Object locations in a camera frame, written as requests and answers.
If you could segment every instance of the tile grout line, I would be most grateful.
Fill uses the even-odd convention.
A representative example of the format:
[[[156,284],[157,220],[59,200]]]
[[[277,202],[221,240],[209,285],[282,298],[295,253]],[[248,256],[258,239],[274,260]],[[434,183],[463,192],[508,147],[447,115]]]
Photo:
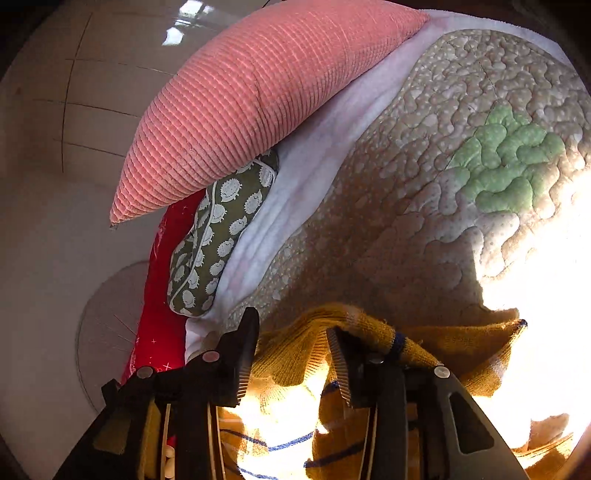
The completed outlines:
[[[124,63],[122,61],[109,61],[109,60],[102,60],[102,59],[76,59],[76,61],[95,61],[97,63],[104,62],[104,63],[110,63],[111,65],[124,65],[126,67],[132,67],[135,69],[151,70],[152,72],[164,73],[166,75],[170,75],[171,77],[176,75],[176,73],[165,72],[164,70],[153,69],[150,67],[141,67],[139,65],[130,65],[129,63]]]
[[[139,118],[139,115],[134,115],[133,113],[120,112],[118,110],[113,110],[111,108],[104,108],[104,107],[96,106],[96,105],[86,105],[85,103],[78,103],[78,102],[66,102],[66,103],[68,105],[79,105],[79,106],[85,106],[87,108],[96,108],[98,110],[105,110],[107,112],[119,113],[120,115],[127,115],[127,116],[132,116],[134,118]]]
[[[139,115],[134,113],[126,113],[120,112],[119,110],[113,110],[112,108],[105,108],[103,106],[96,106],[96,105],[87,105],[86,103],[78,103],[78,102],[65,102],[64,100],[49,100],[45,98],[34,98],[31,100],[32,102],[47,102],[47,103],[58,103],[58,104],[67,104],[67,105],[78,105],[78,106],[85,106],[87,108],[96,108],[97,110],[105,110],[107,112],[119,113],[120,115],[132,116],[134,118],[140,118]]]
[[[80,40],[78,41],[78,46],[76,47],[76,53],[74,53],[74,59],[72,60],[72,66],[70,68],[70,75],[68,76],[68,83],[66,85],[66,98],[64,100],[64,114],[61,119],[61,172],[65,173],[64,169],[64,130],[66,127],[66,107],[68,105],[68,90],[70,90],[70,82],[72,81],[72,73],[74,72],[74,65],[76,64],[76,57],[78,56],[78,52],[80,51],[80,46],[82,45],[82,39],[84,38],[84,34],[86,33],[86,29],[88,28],[88,24],[90,23],[90,19],[92,18],[92,12],[88,16],[88,20],[86,21],[86,25],[84,26],[84,30],[82,30],[82,35],[80,35]]]
[[[114,155],[115,157],[125,158],[125,155],[120,155],[118,153],[109,152],[107,150],[101,150],[100,148],[88,147],[87,145],[80,145],[79,143],[74,143],[74,142],[64,142],[64,141],[62,141],[62,143],[63,144],[66,144],[66,145],[74,145],[75,147],[88,148],[88,150],[94,150],[95,152],[108,153],[109,155]]]

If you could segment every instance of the pink corduroy pillow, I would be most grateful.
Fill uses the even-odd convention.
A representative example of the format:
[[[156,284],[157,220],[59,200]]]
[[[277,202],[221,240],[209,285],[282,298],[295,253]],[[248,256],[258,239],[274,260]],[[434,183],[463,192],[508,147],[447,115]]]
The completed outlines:
[[[144,113],[111,222],[170,205],[243,167],[427,19],[384,0],[287,0],[224,30]]]

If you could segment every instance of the quilted mattress pad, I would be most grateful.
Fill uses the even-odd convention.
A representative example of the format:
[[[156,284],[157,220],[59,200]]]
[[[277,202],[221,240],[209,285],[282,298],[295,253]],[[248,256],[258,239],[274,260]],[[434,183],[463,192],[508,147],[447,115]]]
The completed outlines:
[[[576,391],[586,362],[564,356],[588,338],[577,262],[591,239],[590,122],[576,72],[535,45],[490,30],[442,36],[225,328],[246,305],[271,330],[327,301],[397,326],[520,315],[540,366],[528,394],[545,398],[521,398],[527,429],[587,415]]]

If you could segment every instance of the white sheet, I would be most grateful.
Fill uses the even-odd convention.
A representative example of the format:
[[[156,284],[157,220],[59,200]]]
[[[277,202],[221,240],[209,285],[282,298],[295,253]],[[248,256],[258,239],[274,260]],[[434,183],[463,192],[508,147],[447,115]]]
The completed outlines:
[[[281,165],[275,184],[236,244],[212,309],[202,319],[187,321],[186,359],[201,348],[216,321],[256,289],[282,244],[314,213],[356,140],[392,102],[415,62],[439,37],[464,29],[497,30],[528,40],[570,65],[557,43],[526,28],[454,12],[427,12],[431,20],[413,38],[279,143]]]

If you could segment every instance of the knit fabric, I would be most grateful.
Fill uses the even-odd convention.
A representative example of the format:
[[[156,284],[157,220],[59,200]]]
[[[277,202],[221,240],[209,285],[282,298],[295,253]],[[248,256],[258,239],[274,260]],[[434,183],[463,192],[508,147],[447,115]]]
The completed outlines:
[[[515,407],[518,400],[505,390],[515,390],[515,381],[527,374],[525,322],[515,318],[482,327],[417,327],[400,332],[356,307],[328,304],[284,330],[262,335],[246,396],[237,408],[218,409],[229,479],[358,478],[368,410],[351,409],[341,398],[326,337],[326,330],[335,326],[377,352],[397,349],[400,361],[408,366],[433,368],[444,360],[505,440],[511,437],[509,430],[499,428],[498,419],[505,414],[515,423],[507,415],[506,401],[511,398]],[[514,451],[528,473],[536,479],[549,478],[570,453],[570,439],[552,438],[553,432],[542,429],[536,434],[546,434],[545,444],[529,449],[531,422],[526,411],[522,416],[527,428],[517,422],[510,441],[521,448]],[[412,438],[409,448],[413,478],[419,450]]]

